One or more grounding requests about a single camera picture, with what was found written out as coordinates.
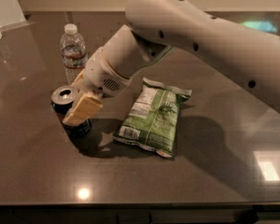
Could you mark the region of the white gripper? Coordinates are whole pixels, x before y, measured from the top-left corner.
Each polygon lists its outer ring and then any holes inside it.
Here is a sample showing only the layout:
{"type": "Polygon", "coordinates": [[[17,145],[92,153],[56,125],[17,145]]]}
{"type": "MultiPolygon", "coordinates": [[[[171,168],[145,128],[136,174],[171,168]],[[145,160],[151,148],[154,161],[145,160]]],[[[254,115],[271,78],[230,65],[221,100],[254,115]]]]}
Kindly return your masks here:
{"type": "Polygon", "coordinates": [[[85,120],[92,118],[102,108],[102,95],[114,97],[131,84],[130,78],[117,74],[104,55],[103,48],[98,48],[88,59],[85,69],[82,70],[71,84],[77,91],[78,97],[73,106],[67,111],[63,124],[78,126],[85,120]],[[83,92],[85,86],[93,91],[83,92]]]}

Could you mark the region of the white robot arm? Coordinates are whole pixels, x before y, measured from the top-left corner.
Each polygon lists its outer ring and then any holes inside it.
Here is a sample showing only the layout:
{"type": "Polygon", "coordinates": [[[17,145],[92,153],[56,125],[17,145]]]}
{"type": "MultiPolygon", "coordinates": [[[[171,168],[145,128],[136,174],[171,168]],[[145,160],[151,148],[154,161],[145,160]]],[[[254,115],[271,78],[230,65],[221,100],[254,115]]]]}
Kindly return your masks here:
{"type": "Polygon", "coordinates": [[[105,97],[172,48],[186,50],[280,114],[280,36],[213,17],[188,0],[127,0],[126,24],[88,59],[63,123],[93,117],[105,97]]]}

